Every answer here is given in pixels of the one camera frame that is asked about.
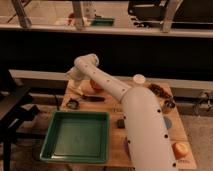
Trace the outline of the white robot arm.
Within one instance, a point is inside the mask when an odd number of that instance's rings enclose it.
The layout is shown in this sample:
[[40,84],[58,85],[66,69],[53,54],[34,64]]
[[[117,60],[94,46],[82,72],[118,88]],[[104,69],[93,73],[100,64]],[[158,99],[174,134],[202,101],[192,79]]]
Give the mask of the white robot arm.
[[160,104],[146,87],[132,87],[97,68],[95,54],[77,57],[67,75],[86,76],[119,101],[123,108],[129,152],[135,171],[178,171]]

